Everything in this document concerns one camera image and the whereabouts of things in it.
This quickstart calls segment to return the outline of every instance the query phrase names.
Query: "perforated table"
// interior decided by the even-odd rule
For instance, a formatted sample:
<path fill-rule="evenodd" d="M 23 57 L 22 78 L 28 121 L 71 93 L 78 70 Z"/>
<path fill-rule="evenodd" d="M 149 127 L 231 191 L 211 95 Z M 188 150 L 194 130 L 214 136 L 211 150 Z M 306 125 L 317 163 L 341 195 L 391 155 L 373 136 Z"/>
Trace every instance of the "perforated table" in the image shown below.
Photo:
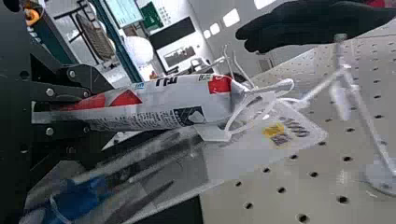
<path fill-rule="evenodd" d="M 396 21 L 343 45 L 375 127 L 396 157 Z M 322 45 L 254 77 L 259 86 L 291 77 L 302 96 L 334 71 L 333 45 Z M 329 133 L 318 145 L 262 166 L 201 194 L 205 224 L 212 223 L 392 223 L 396 198 L 371 188 L 364 165 L 375 151 L 356 107 L 338 118 L 327 91 L 302 112 Z"/>

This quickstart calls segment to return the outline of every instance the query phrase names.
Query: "gloved hand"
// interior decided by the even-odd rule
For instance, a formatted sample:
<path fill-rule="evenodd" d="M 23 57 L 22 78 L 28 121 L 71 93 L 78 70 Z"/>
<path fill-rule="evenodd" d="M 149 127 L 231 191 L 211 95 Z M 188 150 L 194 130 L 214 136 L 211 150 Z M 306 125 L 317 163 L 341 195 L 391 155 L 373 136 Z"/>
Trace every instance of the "gloved hand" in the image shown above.
<path fill-rule="evenodd" d="M 396 8 L 370 7 L 362 0 L 299 0 L 287 2 L 249 22 L 236 32 L 249 52 L 265 53 L 287 45 L 332 43 L 334 35 L 348 38 L 386 24 Z"/>

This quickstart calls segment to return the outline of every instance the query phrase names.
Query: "metal rod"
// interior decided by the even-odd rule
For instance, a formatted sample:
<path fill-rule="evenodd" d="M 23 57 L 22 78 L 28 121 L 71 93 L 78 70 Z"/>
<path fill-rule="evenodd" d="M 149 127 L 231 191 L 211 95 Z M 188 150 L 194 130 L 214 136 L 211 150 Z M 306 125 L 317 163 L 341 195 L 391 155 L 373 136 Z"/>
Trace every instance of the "metal rod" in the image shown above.
<path fill-rule="evenodd" d="M 231 78 L 235 79 L 235 77 L 233 76 L 233 69 L 231 68 L 230 58 L 227 55 L 227 48 L 228 48 L 228 46 L 224 45 L 224 47 L 223 47 L 223 57 L 225 58 L 225 61 L 227 62 L 228 69 L 230 70 Z"/>
<path fill-rule="evenodd" d="M 254 88 L 256 85 L 251 81 L 251 79 L 248 77 L 248 74 L 244 71 L 244 69 L 239 65 L 238 61 L 236 60 L 236 55 L 235 55 L 235 50 L 233 50 L 233 63 L 235 64 L 236 68 L 239 70 L 239 72 L 242 74 L 242 76 L 247 80 L 247 82 L 250 84 L 251 88 Z"/>
<path fill-rule="evenodd" d="M 346 39 L 347 39 L 347 35 L 335 36 L 334 64 L 336 65 L 337 68 L 341 68 L 341 67 L 350 68 L 350 66 L 348 66 L 344 61 L 344 56 L 342 54 L 343 51 L 341 49 L 341 44 Z M 372 119 L 372 116 L 369 112 L 369 109 L 367 108 L 366 103 L 364 103 L 361 97 L 361 94 L 359 92 L 359 87 L 355 85 L 353 81 L 353 77 L 348 71 L 346 71 L 343 74 L 343 78 L 356 101 L 357 107 L 361 114 L 361 123 L 363 124 L 366 132 L 370 135 L 372 141 L 374 142 L 373 145 L 379 155 L 379 159 L 384 164 L 384 167 L 386 167 L 390 171 L 391 175 L 396 177 L 396 165 L 388 154 L 386 143 L 381 139 L 378 131 L 374 126 L 374 120 Z"/>

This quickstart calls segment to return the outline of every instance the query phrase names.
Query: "wall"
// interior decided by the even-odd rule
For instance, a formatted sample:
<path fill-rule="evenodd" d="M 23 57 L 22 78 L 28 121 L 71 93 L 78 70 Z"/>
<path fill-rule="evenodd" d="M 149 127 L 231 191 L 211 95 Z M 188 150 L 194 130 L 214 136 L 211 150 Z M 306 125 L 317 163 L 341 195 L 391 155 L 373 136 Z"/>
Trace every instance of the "wall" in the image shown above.
<path fill-rule="evenodd" d="M 52 18 L 76 8 L 78 8 L 77 0 L 51 0 L 46 3 L 46 11 Z M 57 21 L 54 20 L 54 23 L 66 42 L 78 34 L 78 29 L 69 17 L 63 17 Z M 96 65 L 94 58 L 91 56 L 90 51 L 81 36 L 69 46 L 80 63 Z"/>
<path fill-rule="evenodd" d="M 140 7 L 145 6 L 148 2 L 151 2 L 151 0 L 137 0 L 137 4 Z M 185 60 L 184 62 L 178 64 L 179 71 L 189 68 L 191 66 L 190 61 L 193 58 L 202 57 L 204 59 L 213 61 L 213 55 L 211 49 L 208 46 L 208 44 L 205 42 L 199 22 L 195 17 L 194 10 L 192 9 L 191 4 L 187 0 L 152 0 L 152 2 L 154 6 L 157 8 L 157 10 L 160 7 L 164 7 L 166 12 L 169 14 L 170 22 L 166 23 L 162 29 L 178 21 L 181 21 L 186 17 L 191 17 L 192 23 L 196 30 L 195 33 L 191 35 L 187 35 L 179 39 L 178 41 L 158 50 L 158 53 L 166 70 L 169 70 L 173 67 L 168 67 L 166 61 L 161 56 L 168 54 L 172 51 L 175 51 L 181 47 L 193 46 L 196 56 L 193 56 L 188 60 Z"/>
<path fill-rule="evenodd" d="M 277 65 L 291 59 L 313 46 L 288 46 L 280 49 L 272 50 L 266 55 L 256 55 L 249 53 L 244 48 L 244 42 L 236 40 L 235 32 L 243 24 L 268 13 L 287 0 L 277 0 L 273 4 L 258 10 L 254 4 L 254 0 L 190 0 L 195 11 L 197 19 L 203 30 L 208 30 L 210 25 L 217 22 L 221 31 L 217 35 L 212 35 L 206 41 L 212 48 L 215 57 L 219 57 L 221 47 L 225 44 L 235 50 L 238 62 L 246 70 L 250 77 L 262 72 L 259 66 L 259 60 L 271 59 L 273 65 Z M 236 8 L 241 21 L 231 27 L 225 27 L 222 23 L 222 17 Z M 220 72 L 226 72 L 228 69 L 222 66 Z"/>

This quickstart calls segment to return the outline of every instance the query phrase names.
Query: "bolt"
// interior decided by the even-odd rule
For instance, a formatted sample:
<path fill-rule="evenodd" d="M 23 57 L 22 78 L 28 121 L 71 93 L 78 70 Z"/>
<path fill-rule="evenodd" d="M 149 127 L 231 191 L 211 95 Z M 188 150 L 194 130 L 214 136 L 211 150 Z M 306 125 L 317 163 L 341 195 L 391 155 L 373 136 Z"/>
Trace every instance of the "bolt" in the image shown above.
<path fill-rule="evenodd" d="M 47 128 L 47 130 L 46 130 L 47 136 L 53 136 L 54 133 L 55 133 L 55 131 L 53 131 L 53 128 Z"/>
<path fill-rule="evenodd" d="M 48 89 L 46 90 L 46 94 L 47 94 L 48 96 L 53 96 L 53 95 L 55 94 L 55 91 L 54 91 L 53 89 L 51 89 L 51 88 L 48 88 Z"/>
<path fill-rule="evenodd" d="M 75 71 L 70 71 L 70 72 L 69 72 L 69 76 L 70 76 L 71 78 L 76 77 Z"/>

